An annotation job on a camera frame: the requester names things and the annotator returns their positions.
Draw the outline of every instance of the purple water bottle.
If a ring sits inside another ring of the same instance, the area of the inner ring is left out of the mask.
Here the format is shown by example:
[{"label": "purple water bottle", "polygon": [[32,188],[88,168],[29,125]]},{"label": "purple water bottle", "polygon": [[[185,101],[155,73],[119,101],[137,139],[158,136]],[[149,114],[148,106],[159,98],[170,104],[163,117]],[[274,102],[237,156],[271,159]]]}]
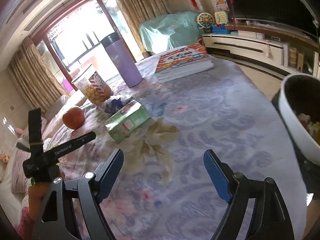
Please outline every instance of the purple water bottle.
[{"label": "purple water bottle", "polygon": [[131,88],[138,85],[142,81],[142,76],[126,47],[120,40],[118,33],[114,32],[103,38],[101,44],[115,64],[127,86]]}]

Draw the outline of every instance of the stack of books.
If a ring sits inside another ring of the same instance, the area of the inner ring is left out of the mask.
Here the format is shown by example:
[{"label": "stack of books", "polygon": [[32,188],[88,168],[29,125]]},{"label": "stack of books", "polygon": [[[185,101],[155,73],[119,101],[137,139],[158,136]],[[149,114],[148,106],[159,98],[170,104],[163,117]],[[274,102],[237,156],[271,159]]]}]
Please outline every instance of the stack of books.
[{"label": "stack of books", "polygon": [[159,83],[213,68],[212,57],[199,43],[177,49],[162,55],[159,59],[155,76]]}]

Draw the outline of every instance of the floral bedspread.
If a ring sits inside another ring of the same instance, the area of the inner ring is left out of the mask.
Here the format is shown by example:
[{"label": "floral bedspread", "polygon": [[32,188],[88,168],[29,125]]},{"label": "floral bedspread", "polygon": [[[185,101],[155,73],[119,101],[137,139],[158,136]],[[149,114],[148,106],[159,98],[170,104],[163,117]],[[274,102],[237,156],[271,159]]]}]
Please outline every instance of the floral bedspread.
[{"label": "floral bedspread", "polygon": [[[215,58],[212,70],[159,84],[153,76],[158,58],[137,64],[144,80],[132,89],[119,76],[108,81],[115,93],[132,94],[152,117],[129,138],[116,144],[103,124],[105,115],[90,102],[82,107],[86,121],[80,129],[63,125],[54,135],[51,147],[91,130],[97,134],[94,141],[61,158],[66,179],[94,171],[120,148],[123,169],[101,203],[117,239],[207,240],[227,207],[203,164],[205,150],[213,149],[222,162],[249,179],[276,180],[295,237],[301,239],[307,193],[272,104],[233,62]],[[252,208],[250,201],[238,239],[245,237]]]}]

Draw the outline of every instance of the floor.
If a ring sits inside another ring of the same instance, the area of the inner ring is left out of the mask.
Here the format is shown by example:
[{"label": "floor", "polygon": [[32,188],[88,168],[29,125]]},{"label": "floor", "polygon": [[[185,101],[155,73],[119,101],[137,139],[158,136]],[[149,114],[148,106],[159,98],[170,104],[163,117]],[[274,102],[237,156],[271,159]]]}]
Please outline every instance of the floor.
[{"label": "floor", "polygon": [[[271,100],[275,93],[278,92],[281,86],[281,76],[275,77],[267,74],[267,69],[261,66],[254,66],[252,64],[248,66],[239,65],[243,72],[252,80],[252,82],[263,92],[266,97]],[[310,231],[316,220],[320,216],[320,200],[313,199],[307,207],[307,225],[305,228],[304,236]]]},{"label": "floor", "polygon": [[281,80],[243,65],[238,66],[269,100],[271,100],[275,93],[279,91]]}]

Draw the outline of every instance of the television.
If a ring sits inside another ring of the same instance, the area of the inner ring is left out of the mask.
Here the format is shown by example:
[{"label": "television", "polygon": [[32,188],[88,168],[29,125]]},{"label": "television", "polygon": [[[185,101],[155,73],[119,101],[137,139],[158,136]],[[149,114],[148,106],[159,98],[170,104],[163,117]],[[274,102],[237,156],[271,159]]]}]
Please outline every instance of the television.
[{"label": "television", "polygon": [[233,7],[236,19],[281,23],[317,37],[313,20],[319,21],[320,0],[233,0]]}]

